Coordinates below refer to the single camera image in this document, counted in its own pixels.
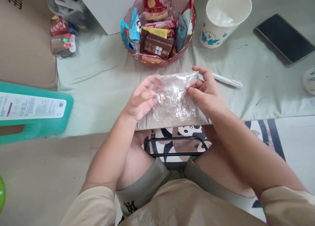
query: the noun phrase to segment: table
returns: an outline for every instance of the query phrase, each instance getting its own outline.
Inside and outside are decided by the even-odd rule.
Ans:
[[[279,13],[315,44],[315,0],[252,0],[250,16],[215,49],[199,43],[208,0],[195,0],[197,24],[192,42],[171,68],[152,70],[139,65],[127,53],[120,34],[108,36],[100,27],[78,37],[79,55],[57,61],[59,91],[73,95],[74,107],[66,131],[60,137],[108,132],[133,89],[146,76],[190,71],[206,66],[214,73],[243,83],[242,89],[220,84],[227,106],[242,120],[315,115],[315,96],[301,83],[303,73],[315,66],[315,53],[291,67],[254,34],[253,29]],[[162,123],[145,117],[137,129],[209,124],[202,114],[186,122]]]

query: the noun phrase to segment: pen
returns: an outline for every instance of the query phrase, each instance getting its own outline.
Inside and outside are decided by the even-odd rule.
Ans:
[[[225,84],[228,84],[228,85],[231,85],[231,86],[234,86],[236,88],[242,88],[243,87],[243,84],[238,82],[238,81],[235,81],[235,80],[231,80],[229,78],[225,78],[223,76],[220,76],[218,74],[215,74],[215,73],[212,73],[214,79],[218,80],[218,81],[221,81]]]

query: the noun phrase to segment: black phone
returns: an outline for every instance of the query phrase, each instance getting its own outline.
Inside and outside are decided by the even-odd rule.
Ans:
[[[254,33],[285,64],[293,64],[315,50],[314,45],[279,14],[257,26]]]

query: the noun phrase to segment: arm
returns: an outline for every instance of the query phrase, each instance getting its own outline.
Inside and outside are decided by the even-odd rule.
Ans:
[[[285,186],[292,190],[308,192],[288,164],[256,137],[247,126],[234,115],[220,97],[219,87],[212,73],[206,68],[194,66],[194,71],[203,75],[196,88],[189,88],[190,96],[208,117],[234,162],[260,198],[266,189]]]
[[[147,77],[134,90],[129,102],[117,118],[107,140],[96,152],[80,191],[105,186],[113,192],[123,171],[137,122],[157,103],[151,84],[159,75]]]

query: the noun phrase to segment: beige shorts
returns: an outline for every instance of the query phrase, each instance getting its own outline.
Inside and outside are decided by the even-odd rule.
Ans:
[[[161,159],[156,158],[148,171],[134,184],[116,192],[123,215],[128,217],[147,204],[166,182],[179,178],[187,178],[206,192],[245,211],[249,211],[255,201],[255,198],[238,195],[217,183],[212,177],[202,171],[191,158],[189,158],[184,170],[181,172],[168,170]]]

